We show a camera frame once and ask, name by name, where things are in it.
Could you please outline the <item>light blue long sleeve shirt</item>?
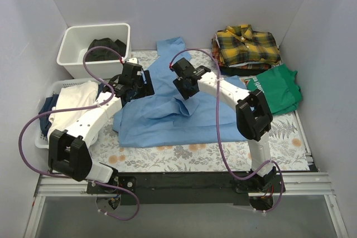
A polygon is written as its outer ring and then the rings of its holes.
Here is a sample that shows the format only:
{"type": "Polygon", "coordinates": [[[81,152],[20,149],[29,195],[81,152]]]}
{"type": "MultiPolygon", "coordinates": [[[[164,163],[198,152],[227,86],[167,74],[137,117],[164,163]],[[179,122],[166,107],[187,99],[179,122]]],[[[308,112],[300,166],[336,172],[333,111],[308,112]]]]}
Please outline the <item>light blue long sleeve shirt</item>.
{"type": "Polygon", "coordinates": [[[113,130],[121,147],[215,143],[216,99],[199,92],[184,100],[173,84],[176,74],[168,68],[179,52],[190,59],[181,37],[157,42],[158,58],[148,71],[154,94],[132,100],[113,117],[113,130]]]}

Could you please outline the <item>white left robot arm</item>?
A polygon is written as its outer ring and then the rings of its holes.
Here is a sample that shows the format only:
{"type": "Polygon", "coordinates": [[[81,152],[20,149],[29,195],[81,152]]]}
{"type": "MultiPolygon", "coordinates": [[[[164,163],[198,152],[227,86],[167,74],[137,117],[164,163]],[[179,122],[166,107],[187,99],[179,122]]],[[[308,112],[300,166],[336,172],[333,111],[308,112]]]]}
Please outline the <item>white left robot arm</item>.
{"type": "Polygon", "coordinates": [[[123,64],[122,73],[109,80],[109,87],[99,94],[94,109],[86,111],[65,130],[54,130],[49,137],[50,169],[60,172],[76,181],[99,181],[106,193],[118,189],[119,181],[114,168],[95,162],[89,152],[92,140],[107,123],[128,102],[154,94],[149,71],[142,70],[137,58],[123,64]]]}

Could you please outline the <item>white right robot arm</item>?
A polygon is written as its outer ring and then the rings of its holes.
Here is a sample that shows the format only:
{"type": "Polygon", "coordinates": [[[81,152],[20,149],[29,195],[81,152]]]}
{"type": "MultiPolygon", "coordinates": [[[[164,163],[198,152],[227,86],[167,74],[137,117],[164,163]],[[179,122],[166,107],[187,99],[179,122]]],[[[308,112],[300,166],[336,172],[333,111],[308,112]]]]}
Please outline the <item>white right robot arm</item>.
{"type": "Polygon", "coordinates": [[[195,68],[185,58],[170,64],[170,70],[176,73],[173,83],[185,100],[198,92],[216,97],[217,128],[219,104],[223,102],[234,110],[238,131],[248,141],[252,164],[247,176],[233,177],[259,192],[267,191],[273,184],[277,167],[272,163],[269,146],[273,117],[264,94],[260,90],[248,91],[222,80],[205,66],[195,68]]]}

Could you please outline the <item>dark striped garment in bin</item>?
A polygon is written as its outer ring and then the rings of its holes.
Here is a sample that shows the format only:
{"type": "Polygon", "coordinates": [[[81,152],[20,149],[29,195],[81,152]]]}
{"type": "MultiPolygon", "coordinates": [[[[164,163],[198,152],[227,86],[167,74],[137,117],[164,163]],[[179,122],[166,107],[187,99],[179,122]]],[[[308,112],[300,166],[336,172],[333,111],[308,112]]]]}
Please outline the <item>dark striped garment in bin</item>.
{"type": "Polygon", "coordinates": [[[110,38],[94,39],[88,47],[91,50],[86,57],[86,62],[119,60],[119,56],[124,57],[127,45],[119,39],[113,41],[110,38]]]}

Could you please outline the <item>cream white garment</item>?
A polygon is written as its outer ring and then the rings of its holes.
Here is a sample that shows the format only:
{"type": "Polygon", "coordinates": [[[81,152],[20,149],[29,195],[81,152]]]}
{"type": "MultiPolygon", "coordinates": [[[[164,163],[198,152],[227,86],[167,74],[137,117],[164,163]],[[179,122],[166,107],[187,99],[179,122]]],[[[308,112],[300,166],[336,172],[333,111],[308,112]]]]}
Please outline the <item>cream white garment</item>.
{"type": "MultiPolygon", "coordinates": [[[[81,108],[84,106],[92,106],[97,99],[99,85],[93,81],[87,81],[81,85],[62,88],[56,105],[53,110],[81,108]]],[[[86,110],[67,111],[62,113],[52,113],[49,115],[50,128],[47,132],[47,137],[54,130],[63,131],[76,122],[86,110]]]]}

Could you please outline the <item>white plastic bin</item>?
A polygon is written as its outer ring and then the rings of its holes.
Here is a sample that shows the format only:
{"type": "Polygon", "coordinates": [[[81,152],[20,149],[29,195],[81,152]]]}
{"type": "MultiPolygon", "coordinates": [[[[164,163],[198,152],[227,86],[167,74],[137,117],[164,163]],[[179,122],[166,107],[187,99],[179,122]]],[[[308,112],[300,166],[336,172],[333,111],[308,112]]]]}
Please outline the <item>white plastic bin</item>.
{"type": "Polygon", "coordinates": [[[126,45],[122,56],[124,61],[131,58],[131,27],[127,23],[84,25],[69,27],[64,34],[57,55],[57,64],[64,67],[75,79],[90,78],[84,69],[83,56],[95,39],[120,40],[126,45]]]}

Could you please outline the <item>green t-shirt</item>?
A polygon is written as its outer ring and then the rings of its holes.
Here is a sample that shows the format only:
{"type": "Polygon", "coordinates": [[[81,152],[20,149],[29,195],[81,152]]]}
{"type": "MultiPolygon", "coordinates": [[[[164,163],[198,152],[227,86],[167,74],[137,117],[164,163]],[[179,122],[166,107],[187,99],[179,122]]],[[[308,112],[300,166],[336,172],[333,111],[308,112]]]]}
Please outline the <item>green t-shirt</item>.
{"type": "Polygon", "coordinates": [[[301,88],[296,84],[297,71],[285,64],[269,69],[261,74],[245,79],[249,91],[260,90],[273,115],[281,115],[297,110],[302,100],[301,88]]]}

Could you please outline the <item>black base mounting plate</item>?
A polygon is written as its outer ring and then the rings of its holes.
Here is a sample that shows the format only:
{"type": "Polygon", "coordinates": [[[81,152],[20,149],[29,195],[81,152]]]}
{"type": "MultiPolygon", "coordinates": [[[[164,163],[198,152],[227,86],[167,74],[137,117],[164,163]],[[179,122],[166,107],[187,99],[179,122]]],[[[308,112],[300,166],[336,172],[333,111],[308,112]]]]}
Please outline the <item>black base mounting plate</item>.
{"type": "Polygon", "coordinates": [[[131,172],[116,173],[110,180],[115,188],[88,183],[92,195],[121,195],[123,206],[135,205],[134,193],[142,205],[227,203],[248,206],[249,194],[257,194],[272,207],[272,195],[284,192],[281,176],[239,181],[228,172],[131,172]]]}

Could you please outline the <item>white perforated laundry basket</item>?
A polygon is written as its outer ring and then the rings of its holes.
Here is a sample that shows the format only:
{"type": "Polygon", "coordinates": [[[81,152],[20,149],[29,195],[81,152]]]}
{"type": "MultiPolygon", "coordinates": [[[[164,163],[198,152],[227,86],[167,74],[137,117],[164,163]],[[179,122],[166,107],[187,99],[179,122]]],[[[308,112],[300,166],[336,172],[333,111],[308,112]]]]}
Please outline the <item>white perforated laundry basket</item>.
{"type": "MultiPolygon", "coordinates": [[[[87,81],[93,81],[97,84],[100,84],[100,82],[98,82],[97,80],[95,80],[93,78],[69,79],[69,80],[60,80],[60,81],[54,82],[46,90],[44,103],[46,102],[47,98],[51,98],[53,95],[59,94],[62,88],[68,88],[71,86],[81,85],[87,81]]],[[[49,148],[49,142],[47,140],[47,136],[43,135],[43,133],[42,133],[40,121],[38,121],[38,124],[37,124],[37,134],[35,136],[35,146],[40,149],[48,149],[49,148]]]]}

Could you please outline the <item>floral patterned table mat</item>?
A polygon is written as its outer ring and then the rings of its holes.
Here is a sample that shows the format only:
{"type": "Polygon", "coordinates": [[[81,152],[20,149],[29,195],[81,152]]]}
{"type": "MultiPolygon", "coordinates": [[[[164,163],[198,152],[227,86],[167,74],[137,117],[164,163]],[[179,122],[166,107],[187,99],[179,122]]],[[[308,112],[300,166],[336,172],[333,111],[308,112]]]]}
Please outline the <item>floral patterned table mat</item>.
{"type": "MultiPolygon", "coordinates": [[[[94,161],[108,164],[120,172],[208,172],[225,171],[219,147],[190,144],[150,148],[120,147],[118,135],[107,121],[98,140],[89,148],[94,161]]],[[[269,136],[271,156],[283,171],[308,171],[309,153],[295,113],[273,118],[269,136]]]]}

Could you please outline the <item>aluminium frame rail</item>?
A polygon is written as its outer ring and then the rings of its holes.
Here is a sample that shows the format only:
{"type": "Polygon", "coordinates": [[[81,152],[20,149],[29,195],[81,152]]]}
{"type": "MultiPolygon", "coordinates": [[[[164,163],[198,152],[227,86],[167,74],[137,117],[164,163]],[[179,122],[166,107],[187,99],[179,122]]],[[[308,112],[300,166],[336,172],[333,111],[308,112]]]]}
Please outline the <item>aluminium frame rail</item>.
{"type": "MultiPolygon", "coordinates": [[[[335,193],[326,172],[283,173],[285,195],[333,195],[335,193]]],[[[88,197],[87,182],[69,178],[41,176],[35,190],[36,197],[88,197]]]]}

